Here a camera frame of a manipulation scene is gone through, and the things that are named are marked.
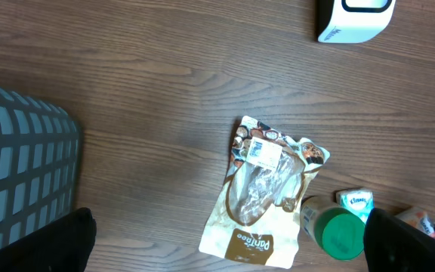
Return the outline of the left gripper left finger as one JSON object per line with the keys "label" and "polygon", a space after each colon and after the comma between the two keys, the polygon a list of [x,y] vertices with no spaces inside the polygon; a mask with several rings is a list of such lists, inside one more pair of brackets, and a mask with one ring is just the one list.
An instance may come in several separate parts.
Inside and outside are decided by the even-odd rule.
{"label": "left gripper left finger", "polygon": [[0,249],[0,272],[82,272],[96,234],[91,210],[77,209]]}

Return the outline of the green lid jar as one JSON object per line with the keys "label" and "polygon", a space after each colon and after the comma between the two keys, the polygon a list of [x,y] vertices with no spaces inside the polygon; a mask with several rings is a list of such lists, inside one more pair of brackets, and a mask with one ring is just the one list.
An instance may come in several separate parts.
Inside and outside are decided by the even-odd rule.
{"label": "green lid jar", "polygon": [[326,196],[305,200],[300,221],[310,238],[334,259],[349,261],[363,252],[365,223]]}

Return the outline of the teal tissue pack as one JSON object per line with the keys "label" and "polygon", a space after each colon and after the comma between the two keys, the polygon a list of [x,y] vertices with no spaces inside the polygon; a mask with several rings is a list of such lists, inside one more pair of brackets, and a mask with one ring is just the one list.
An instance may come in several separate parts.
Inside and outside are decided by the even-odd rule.
{"label": "teal tissue pack", "polygon": [[352,212],[364,223],[368,221],[375,207],[373,192],[365,188],[341,190],[335,194],[335,197],[340,206]]}

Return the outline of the beige snack bag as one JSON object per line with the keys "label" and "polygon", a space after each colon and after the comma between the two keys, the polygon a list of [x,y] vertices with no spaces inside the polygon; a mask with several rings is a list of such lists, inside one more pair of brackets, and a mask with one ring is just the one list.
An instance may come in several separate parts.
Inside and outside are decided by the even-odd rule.
{"label": "beige snack bag", "polygon": [[308,138],[294,140],[243,116],[199,251],[289,269],[299,250],[301,200],[329,157]]}

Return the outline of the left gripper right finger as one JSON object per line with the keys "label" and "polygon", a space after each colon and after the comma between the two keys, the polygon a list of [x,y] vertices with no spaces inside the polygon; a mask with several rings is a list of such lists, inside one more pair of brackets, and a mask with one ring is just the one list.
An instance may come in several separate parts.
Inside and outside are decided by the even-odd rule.
{"label": "left gripper right finger", "polygon": [[369,272],[435,272],[435,239],[373,209],[363,237]]}

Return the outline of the orange tissue pack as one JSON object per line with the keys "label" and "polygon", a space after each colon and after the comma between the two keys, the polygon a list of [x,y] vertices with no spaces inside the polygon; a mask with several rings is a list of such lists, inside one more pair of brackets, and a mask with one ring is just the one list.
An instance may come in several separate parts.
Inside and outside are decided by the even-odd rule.
{"label": "orange tissue pack", "polygon": [[425,210],[419,207],[411,207],[410,209],[399,213],[396,217],[435,239],[434,225],[430,221],[428,213]]}

